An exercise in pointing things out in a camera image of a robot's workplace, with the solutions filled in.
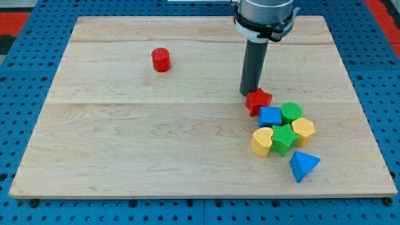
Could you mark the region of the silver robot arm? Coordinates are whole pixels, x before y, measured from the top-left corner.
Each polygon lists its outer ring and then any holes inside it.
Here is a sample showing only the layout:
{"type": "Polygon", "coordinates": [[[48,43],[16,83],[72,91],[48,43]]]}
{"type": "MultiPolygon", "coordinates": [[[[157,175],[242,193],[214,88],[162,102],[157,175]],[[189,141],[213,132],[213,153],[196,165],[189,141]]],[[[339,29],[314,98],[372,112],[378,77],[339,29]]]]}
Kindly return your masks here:
{"type": "Polygon", "coordinates": [[[239,0],[234,23],[253,43],[279,42],[290,33],[299,10],[294,0],[239,0]]]}

